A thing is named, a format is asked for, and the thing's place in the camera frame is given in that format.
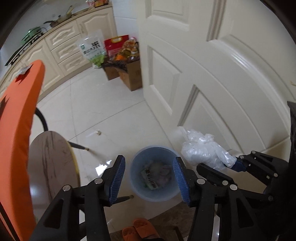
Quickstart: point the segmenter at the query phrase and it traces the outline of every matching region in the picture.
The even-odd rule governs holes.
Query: slipper
[[[122,230],[124,241],[141,241],[141,237],[134,227],[127,227]]]
[[[133,221],[133,226],[136,228],[138,234],[142,239],[153,234],[160,237],[152,223],[145,218],[135,219]]]

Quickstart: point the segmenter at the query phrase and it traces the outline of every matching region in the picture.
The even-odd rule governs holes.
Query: round table
[[[61,188],[80,186],[75,154],[68,141],[54,131],[39,134],[29,148],[28,173],[33,211],[38,222]]]

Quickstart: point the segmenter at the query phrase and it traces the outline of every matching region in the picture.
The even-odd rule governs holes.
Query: green pot
[[[40,27],[34,27],[32,29],[29,29],[28,33],[26,36],[21,40],[21,45],[23,46],[31,37],[33,37],[36,33],[40,32],[41,28]]]

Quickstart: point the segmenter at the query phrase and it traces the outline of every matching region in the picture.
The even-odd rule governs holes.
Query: orange chair
[[[13,80],[0,98],[0,202],[21,241],[29,240],[36,225],[27,164],[29,136],[44,73],[42,61],[33,62],[23,78]]]

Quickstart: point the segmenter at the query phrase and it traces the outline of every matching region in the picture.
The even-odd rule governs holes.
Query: trash can
[[[130,180],[134,192],[142,199],[150,202],[162,202],[173,198],[179,193],[178,183],[173,172],[173,160],[179,154],[173,149],[164,146],[148,146],[138,151],[132,160]],[[151,162],[162,162],[172,166],[172,177],[164,187],[150,190],[141,175],[141,171]]]

